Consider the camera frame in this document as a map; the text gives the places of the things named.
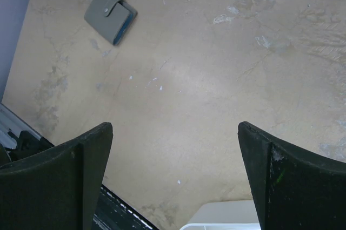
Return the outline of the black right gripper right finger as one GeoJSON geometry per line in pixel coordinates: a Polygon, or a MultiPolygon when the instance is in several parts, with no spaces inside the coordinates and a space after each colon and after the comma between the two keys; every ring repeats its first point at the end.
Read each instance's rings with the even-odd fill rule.
{"type": "Polygon", "coordinates": [[[247,121],[238,141],[261,229],[345,229],[345,163],[247,121]]]}

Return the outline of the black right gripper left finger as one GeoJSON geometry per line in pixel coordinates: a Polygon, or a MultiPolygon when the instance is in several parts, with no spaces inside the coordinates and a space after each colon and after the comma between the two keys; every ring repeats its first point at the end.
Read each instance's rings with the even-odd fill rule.
{"type": "Polygon", "coordinates": [[[1,166],[1,229],[91,229],[112,124],[1,166]]]}

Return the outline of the grey card holder wallet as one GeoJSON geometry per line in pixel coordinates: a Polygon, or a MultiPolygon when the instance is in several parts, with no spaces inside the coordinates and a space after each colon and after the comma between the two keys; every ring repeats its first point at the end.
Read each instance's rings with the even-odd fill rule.
{"type": "Polygon", "coordinates": [[[125,0],[92,0],[84,19],[104,39],[118,45],[137,16],[137,10],[125,0]]]}

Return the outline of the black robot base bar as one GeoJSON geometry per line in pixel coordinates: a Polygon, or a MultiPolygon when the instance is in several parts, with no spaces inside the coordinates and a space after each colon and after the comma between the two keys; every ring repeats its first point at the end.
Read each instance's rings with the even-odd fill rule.
{"type": "MultiPolygon", "coordinates": [[[[1,132],[1,145],[7,152],[17,150],[19,143],[29,144],[25,150],[36,151],[54,147],[52,143],[41,137],[37,139],[28,131],[21,131],[17,137],[13,132],[1,132]]],[[[101,186],[92,229],[157,229],[145,217],[125,203],[107,187],[101,186]]]]}

